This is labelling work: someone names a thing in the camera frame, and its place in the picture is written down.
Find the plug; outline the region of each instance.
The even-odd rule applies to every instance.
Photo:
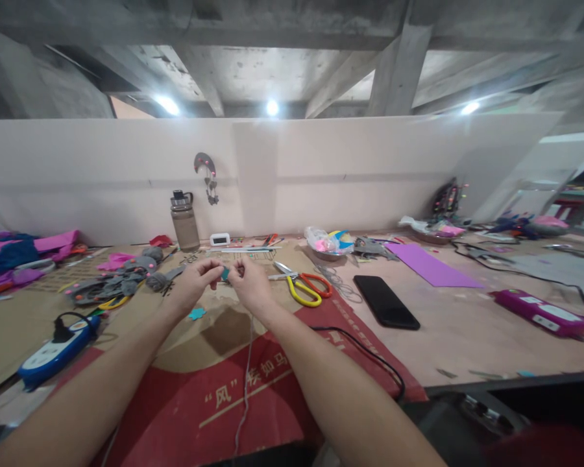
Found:
[[[65,326],[61,318],[56,318],[54,320],[54,338],[52,339],[52,342],[55,344],[62,344],[63,342],[70,340],[73,335],[74,333]]]

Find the ceiling light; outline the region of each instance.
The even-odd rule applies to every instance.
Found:
[[[461,110],[461,115],[469,115],[472,112],[478,110],[479,107],[480,104],[478,104],[478,102],[470,102],[465,107],[463,107],[463,110]]]
[[[268,104],[266,104],[266,112],[271,117],[274,117],[276,114],[279,113],[279,104],[277,104],[277,102],[273,100],[268,101]]]
[[[154,99],[158,104],[164,107],[164,110],[169,112],[171,115],[180,114],[180,108],[175,102],[173,102],[173,99],[170,97],[156,96]]]

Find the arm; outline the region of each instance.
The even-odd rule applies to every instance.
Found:
[[[312,415],[344,465],[445,465],[377,382],[275,302],[263,268],[240,259],[228,280],[286,351]]]
[[[89,465],[119,423],[159,347],[205,287],[216,289],[222,273],[216,259],[188,267],[155,315],[119,339],[0,445],[0,466]]]

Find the blue power strip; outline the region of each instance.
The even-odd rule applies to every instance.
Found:
[[[101,318],[94,316],[88,320],[97,331]],[[72,324],[69,330],[74,333],[70,340],[61,343],[47,342],[19,368],[18,375],[24,381],[24,391],[34,391],[44,381],[65,368],[93,338],[91,328],[84,320]]]

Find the black smartphone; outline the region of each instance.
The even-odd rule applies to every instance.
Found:
[[[353,280],[380,324],[413,331],[420,328],[419,321],[380,277],[355,276]]]

